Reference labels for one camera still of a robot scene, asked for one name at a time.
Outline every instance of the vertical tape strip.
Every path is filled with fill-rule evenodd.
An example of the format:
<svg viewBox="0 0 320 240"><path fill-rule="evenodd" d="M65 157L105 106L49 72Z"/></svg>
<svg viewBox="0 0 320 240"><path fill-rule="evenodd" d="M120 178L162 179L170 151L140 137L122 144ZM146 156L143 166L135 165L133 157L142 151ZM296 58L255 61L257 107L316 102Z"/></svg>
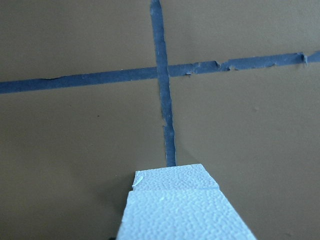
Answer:
<svg viewBox="0 0 320 240"><path fill-rule="evenodd" d="M155 46L156 70L160 87L162 115L165 120L164 142L167 167L176 166L175 130L173 127L170 80L165 43L164 19L160 0L151 0L150 15Z"/></svg>

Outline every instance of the blue tape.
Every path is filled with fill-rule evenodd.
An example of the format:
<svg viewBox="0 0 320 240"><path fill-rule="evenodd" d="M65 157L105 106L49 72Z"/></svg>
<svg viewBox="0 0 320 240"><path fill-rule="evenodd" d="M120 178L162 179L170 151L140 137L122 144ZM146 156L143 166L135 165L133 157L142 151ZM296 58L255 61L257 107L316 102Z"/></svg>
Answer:
<svg viewBox="0 0 320 240"><path fill-rule="evenodd" d="M175 130L173 127L170 79L165 42L164 19L160 0L151 0L150 15L155 46L156 70L160 88L162 115L165 120L164 142L167 167L176 166Z"/></svg>
<svg viewBox="0 0 320 240"><path fill-rule="evenodd" d="M259 69L272 66L308 64L315 62L320 62L320 51L317 51L311 56L306 56L302 52L297 52L272 56L255 56L230 59L222 64L218 63L217 61L204 61L190 64L171 65L168 67L168 72L171 77L178 77L192 74L226 72L232 69Z"/></svg>
<svg viewBox="0 0 320 240"><path fill-rule="evenodd" d="M120 71L62 76L53 79L38 78L19 81L6 81L0 82L0 94L128 82L155 78L157 78L157 68L146 67Z"/></svg>
<svg viewBox="0 0 320 240"><path fill-rule="evenodd" d="M170 65L168 66L168 72L171 77L179 77L192 74L225 72L230 71L232 68L235 70L247 70L319 62L320 51L317 51L310 56L306 56L302 52L298 52L273 56L231 59L222 64L219 64L217 61L203 61L189 64ZM38 78L19 81L5 81L0 82L0 94L147 80L155 79L157 76L158 73L156 67L146 67L62 76L53 79Z"/></svg>

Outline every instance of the textured foam surface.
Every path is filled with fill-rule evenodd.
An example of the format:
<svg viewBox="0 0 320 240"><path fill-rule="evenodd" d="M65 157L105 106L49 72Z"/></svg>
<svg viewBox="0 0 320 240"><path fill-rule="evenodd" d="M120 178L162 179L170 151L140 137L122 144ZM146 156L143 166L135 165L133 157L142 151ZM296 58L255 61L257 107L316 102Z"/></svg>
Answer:
<svg viewBox="0 0 320 240"><path fill-rule="evenodd" d="M117 240L255 239L201 164L137 171L133 185Z"/></svg>
<svg viewBox="0 0 320 240"><path fill-rule="evenodd" d="M133 190L218 189L201 164L136 171Z"/></svg>

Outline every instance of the blue tape line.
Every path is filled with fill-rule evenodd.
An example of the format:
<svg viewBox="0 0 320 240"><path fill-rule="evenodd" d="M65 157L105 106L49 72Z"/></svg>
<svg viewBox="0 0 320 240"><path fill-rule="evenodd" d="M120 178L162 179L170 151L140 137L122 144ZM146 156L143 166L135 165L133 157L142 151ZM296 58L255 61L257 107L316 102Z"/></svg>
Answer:
<svg viewBox="0 0 320 240"><path fill-rule="evenodd" d="M155 79L157 78L157 76L158 75L156 67L146 67L120 71L62 76L53 79L38 78L19 81L7 81L0 82L0 94L128 82L142 79Z"/></svg>
<svg viewBox="0 0 320 240"><path fill-rule="evenodd" d="M272 66L285 66L294 64L319 63L320 51L310 56L302 52L280 54L273 56L257 56L248 58L231 59L222 64L217 61L203 61L190 64L168 66L171 77L192 74L206 74L235 70L267 68ZM62 76L53 79L28 79L18 81L0 82L0 94L17 93L35 90L59 89L96 84L129 82L136 80L155 79L158 77L156 67L146 67L119 71L89 73L82 75Z"/></svg>
<svg viewBox="0 0 320 240"><path fill-rule="evenodd" d="M226 72L232 69L259 69L272 66L308 64L314 62L320 62L320 51L312 54L311 56L306 56L302 52L297 52L272 56L255 56L230 59L222 64L218 63L217 61L204 61L190 64L171 65L168 67L168 71L171 77L178 77L192 74Z"/></svg>
<svg viewBox="0 0 320 240"><path fill-rule="evenodd" d="M170 80L165 42L164 19L160 0L151 0L150 15L155 46L156 70L160 87L162 115L165 120L164 142L167 167L176 166L175 130L173 127Z"/></svg>

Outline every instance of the brown cardboard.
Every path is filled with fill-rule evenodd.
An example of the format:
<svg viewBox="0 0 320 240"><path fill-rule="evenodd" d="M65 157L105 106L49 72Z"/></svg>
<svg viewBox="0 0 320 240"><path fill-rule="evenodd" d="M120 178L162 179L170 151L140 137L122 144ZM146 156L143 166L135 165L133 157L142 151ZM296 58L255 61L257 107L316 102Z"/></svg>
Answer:
<svg viewBox="0 0 320 240"><path fill-rule="evenodd" d="M203 164L257 239L320 236L319 67L171 79L178 165Z"/></svg>
<svg viewBox="0 0 320 240"><path fill-rule="evenodd" d="M2 240L115 237L135 171L166 166L156 79L0 102Z"/></svg>
<svg viewBox="0 0 320 240"><path fill-rule="evenodd" d="M149 0L0 2L0 82L156 66Z"/></svg>
<svg viewBox="0 0 320 240"><path fill-rule="evenodd" d="M162 0L168 62L320 50L316 0Z"/></svg>

